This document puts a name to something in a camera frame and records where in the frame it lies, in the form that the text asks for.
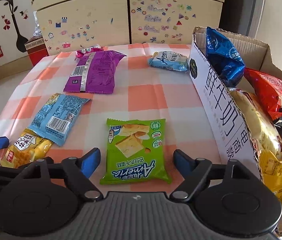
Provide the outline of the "yellow corn snack packet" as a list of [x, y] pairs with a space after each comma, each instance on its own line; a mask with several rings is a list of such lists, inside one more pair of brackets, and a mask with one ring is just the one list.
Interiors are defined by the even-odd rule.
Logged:
[[0, 159], [0, 165], [19, 168], [37, 159], [43, 159], [52, 145], [52, 141], [26, 128], [14, 144], [7, 149], [5, 155]]

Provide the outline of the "light blue snack packet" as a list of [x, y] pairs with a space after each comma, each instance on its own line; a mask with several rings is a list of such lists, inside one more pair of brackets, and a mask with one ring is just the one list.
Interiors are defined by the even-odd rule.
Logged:
[[89, 101], [90, 99], [78, 96], [56, 93], [38, 111], [28, 129], [63, 146], [82, 107]]

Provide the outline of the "green Ameria biscuit packet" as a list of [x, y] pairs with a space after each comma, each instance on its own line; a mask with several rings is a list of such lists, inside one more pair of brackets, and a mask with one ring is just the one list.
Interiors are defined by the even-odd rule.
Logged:
[[160, 179], [170, 183], [165, 168], [165, 119], [107, 119], [106, 172], [101, 185]]

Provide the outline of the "pale yellow chips bag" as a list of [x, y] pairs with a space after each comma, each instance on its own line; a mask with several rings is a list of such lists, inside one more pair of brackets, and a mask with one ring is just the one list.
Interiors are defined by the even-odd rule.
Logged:
[[261, 107], [257, 96], [239, 88], [230, 88], [229, 93], [244, 114], [257, 150], [269, 150], [281, 160], [282, 139], [270, 116]]

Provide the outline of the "yellow snack bag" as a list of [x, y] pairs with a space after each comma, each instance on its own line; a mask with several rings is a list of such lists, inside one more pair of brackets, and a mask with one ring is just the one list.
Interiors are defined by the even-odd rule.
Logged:
[[270, 150], [262, 150], [259, 165], [264, 184], [282, 204], [282, 160], [277, 159]]

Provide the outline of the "purple snack bag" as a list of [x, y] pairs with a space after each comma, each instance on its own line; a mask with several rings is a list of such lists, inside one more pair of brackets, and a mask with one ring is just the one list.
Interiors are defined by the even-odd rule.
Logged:
[[125, 56], [114, 50], [86, 53], [70, 74], [63, 91], [112, 94], [115, 87], [116, 67]]

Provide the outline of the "red snack bag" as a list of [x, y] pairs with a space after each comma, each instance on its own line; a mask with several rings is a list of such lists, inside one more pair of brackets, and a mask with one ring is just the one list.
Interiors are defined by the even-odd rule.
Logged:
[[253, 87], [262, 108], [272, 120], [282, 117], [282, 80], [250, 68], [244, 70], [245, 79]]

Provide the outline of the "light blue Ameria packet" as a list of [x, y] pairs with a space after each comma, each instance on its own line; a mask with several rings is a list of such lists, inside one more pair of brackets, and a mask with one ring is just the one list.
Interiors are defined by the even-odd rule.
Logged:
[[155, 52], [149, 59], [148, 65], [154, 68], [177, 72], [188, 71], [188, 57], [173, 51]]

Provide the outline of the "blue foil snack bag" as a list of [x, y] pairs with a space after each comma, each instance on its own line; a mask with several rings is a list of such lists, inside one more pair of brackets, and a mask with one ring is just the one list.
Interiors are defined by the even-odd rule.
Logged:
[[216, 29], [206, 28], [205, 54], [226, 87], [241, 81], [245, 64], [232, 42]]

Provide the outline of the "pink Ameria biscuit packet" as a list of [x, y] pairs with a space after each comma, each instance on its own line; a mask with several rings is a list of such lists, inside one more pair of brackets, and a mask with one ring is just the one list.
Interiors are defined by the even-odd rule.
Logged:
[[81, 49], [76, 51], [76, 58], [81, 58], [87, 53], [93, 53], [93, 52], [103, 51], [103, 50], [104, 48], [100, 46], [99, 44], [89, 46], [87, 48], [82, 47]]

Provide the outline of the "white cardboard milk box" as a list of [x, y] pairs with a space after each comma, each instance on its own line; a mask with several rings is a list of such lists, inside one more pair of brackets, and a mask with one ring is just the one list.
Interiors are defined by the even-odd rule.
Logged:
[[261, 152], [243, 112], [208, 61], [205, 42], [206, 29], [195, 27], [189, 56], [190, 76], [225, 163], [225, 175], [221, 185], [197, 197], [198, 216], [227, 236], [265, 235], [277, 227], [282, 205], [264, 183]]

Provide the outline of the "orange white checkered tablecloth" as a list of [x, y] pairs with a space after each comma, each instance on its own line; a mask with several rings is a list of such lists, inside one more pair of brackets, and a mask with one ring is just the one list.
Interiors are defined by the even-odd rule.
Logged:
[[[115, 73], [115, 88], [110, 95], [84, 94], [84, 105], [62, 147], [53, 146], [48, 155], [59, 163], [66, 157], [80, 157], [94, 147], [106, 155], [108, 119], [165, 119], [165, 167], [171, 183], [150, 180], [144, 183], [100, 185], [108, 191], [173, 191], [183, 180], [173, 165], [173, 152], [184, 151], [192, 158], [203, 157], [220, 163], [217, 145], [197, 91], [187, 73], [152, 68], [148, 58], [156, 51], [172, 50], [189, 55], [188, 45], [130, 44], [115, 46], [125, 56]], [[76, 66], [75, 53], [43, 58], [17, 84], [11, 95], [0, 92], [0, 137], [15, 141], [49, 97], [62, 93]]]

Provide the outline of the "red cardboard carton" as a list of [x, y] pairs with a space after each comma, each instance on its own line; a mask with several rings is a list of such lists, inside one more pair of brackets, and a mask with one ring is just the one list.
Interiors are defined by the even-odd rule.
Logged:
[[33, 67], [36, 66], [44, 57], [49, 55], [42, 35], [33, 36], [25, 44], [25, 48]]

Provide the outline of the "beige sticker-covered cabinet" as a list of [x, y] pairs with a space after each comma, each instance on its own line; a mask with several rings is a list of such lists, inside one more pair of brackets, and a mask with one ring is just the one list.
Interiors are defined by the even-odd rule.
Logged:
[[48, 53], [95, 44], [189, 44], [219, 25], [225, 0], [31, 0]]

